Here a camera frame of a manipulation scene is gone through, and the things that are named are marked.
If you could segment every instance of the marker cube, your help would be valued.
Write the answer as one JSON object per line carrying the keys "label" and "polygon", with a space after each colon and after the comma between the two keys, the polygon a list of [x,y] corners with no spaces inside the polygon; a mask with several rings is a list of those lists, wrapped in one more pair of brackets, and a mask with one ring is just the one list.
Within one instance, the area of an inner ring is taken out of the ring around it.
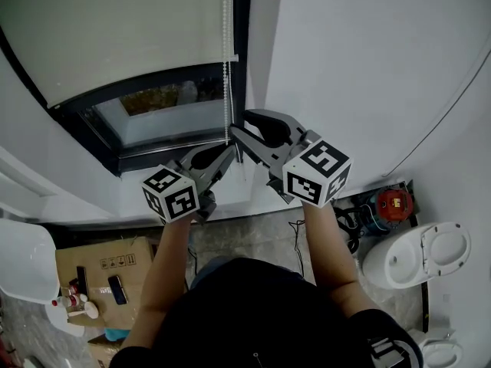
{"label": "marker cube", "polygon": [[159,166],[142,183],[148,206],[165,222],[173,222],[199,208],[196,184],[192,179]]}
{"label": "marker cube", "polygon": [[283,190],[317,207],[324,207],[346,185],[352,159],[323,139],[283,166]]}

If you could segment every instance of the window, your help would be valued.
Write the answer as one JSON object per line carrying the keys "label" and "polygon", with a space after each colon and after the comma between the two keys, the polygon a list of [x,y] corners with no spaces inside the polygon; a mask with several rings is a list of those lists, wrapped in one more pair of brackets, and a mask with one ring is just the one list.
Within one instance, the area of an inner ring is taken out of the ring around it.
{"label": "window", "polygon": [[[26,1],[0,0],[5,56],[114,175],[225,141],[223,0],[39,0],[36,9]],[[243,124],[250,0],[229,1],[232,115]]]}

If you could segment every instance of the window blind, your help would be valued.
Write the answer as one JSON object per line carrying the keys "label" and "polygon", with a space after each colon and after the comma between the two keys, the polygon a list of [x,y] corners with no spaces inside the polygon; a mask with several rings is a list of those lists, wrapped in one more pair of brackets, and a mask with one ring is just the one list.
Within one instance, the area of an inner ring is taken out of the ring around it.
{"label": "window blind", "polygon": [[222,0],[0,0],[0,25],[48,106],[223,60]]}

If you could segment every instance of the toilet lid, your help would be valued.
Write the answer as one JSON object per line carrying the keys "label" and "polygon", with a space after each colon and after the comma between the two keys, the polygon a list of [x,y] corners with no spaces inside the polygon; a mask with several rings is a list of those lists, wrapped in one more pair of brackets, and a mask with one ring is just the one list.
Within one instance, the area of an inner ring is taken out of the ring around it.
{"label": "toilet lid", "polygon": [[422,349],[427,368],[452,368],[462,360],[463,349],[457,343],[432,342]]}
{"label": "toilet lid", "polygon": [[423,268],[428,275],[457,271],[470,254],[469,232],[455,222],[436,224],[421,235]]}

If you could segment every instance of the black t-shirt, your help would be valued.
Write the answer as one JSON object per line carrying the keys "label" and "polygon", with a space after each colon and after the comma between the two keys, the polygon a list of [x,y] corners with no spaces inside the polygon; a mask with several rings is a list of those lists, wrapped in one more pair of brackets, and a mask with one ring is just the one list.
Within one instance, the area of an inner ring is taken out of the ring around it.
{"label": "black t-shirt", "polygon": [[371,344],[390,340],[402,340],[413,366],[423,366],[417,345],[383,311],[347,319],[299,274],[237,258],[180,298],[152,349],[125,348],[110,368],[373,366]]}

